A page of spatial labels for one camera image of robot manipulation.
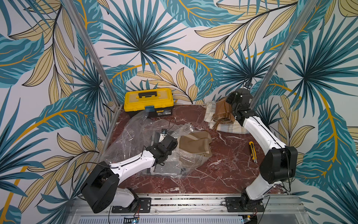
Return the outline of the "brown plaid blanket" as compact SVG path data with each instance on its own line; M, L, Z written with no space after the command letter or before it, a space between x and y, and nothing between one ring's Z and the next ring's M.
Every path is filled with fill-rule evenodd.
M232 105L226 102L227 98L221 98L215 104L215 112L212 116L214 121L213 130L217 130L220 124L234 124L235 118L232 115Z

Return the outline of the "beige plaid blanket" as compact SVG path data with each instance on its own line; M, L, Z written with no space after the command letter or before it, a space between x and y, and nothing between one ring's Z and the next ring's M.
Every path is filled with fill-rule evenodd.
M238 121L232 122L229 120L228 122L219 123L216 128L214 128L215 121L214 121L214 115L215 115L215 109L216 109L216 103L215 101L210 101L207 104L206 112L205 112L205 118L204 121L208 123L208 126L212 130L226 132L226 133L235 133L235 134L248 134L249 132L242 127Z

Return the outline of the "clear plastic vacuum bag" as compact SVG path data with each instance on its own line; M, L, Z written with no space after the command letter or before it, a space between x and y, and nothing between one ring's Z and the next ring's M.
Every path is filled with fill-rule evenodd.
M105 151L101 159L108 164L118 163L132 158L159 142L161 129L167 129L168 135L178 138L192 132L199 132L190 123L177 125L171 120L148 118L147 112L140 112L132 117L124 127L120 136ZM210 157L191 154L177 147L163 164L138 172L143 175L170 176L182 178L204 165Z

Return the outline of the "tan blanket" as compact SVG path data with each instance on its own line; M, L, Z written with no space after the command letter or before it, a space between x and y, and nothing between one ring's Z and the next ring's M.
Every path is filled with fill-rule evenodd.
M178 138L178 147L191 154L211 157L211 135L206 131L192 132Z

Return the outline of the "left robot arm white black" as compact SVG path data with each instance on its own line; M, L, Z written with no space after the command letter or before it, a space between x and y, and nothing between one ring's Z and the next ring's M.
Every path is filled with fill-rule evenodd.
M161 142L144 147L132 158L118 163L98 163L80 188L93 213L100 213L110 206L120 207L126 212L137 211L140 205L137 194L118 186L138 172L163 164L177 145L177 140L168 135Z

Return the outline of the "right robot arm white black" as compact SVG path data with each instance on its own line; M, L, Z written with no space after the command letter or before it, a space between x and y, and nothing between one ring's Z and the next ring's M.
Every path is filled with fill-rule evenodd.
M252 98L250 90L241 88L226 99L232 106L235 120L254 137L265 154L259 176L241 194L240 203L244 209L261 204L272 188L294 178L298 157L297 149L279 140L250 108Z

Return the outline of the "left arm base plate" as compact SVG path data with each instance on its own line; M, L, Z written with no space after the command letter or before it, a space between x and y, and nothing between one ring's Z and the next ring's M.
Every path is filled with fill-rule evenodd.
M150 197L136 198L128 207L113 206L111 212L114 214L120 213L149 213L151 210L152 199Z

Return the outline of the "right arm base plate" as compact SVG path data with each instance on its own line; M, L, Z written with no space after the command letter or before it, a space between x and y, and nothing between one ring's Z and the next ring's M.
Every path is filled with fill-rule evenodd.
M264 212L263 200L250 200L246 197L226 197L228 212Z

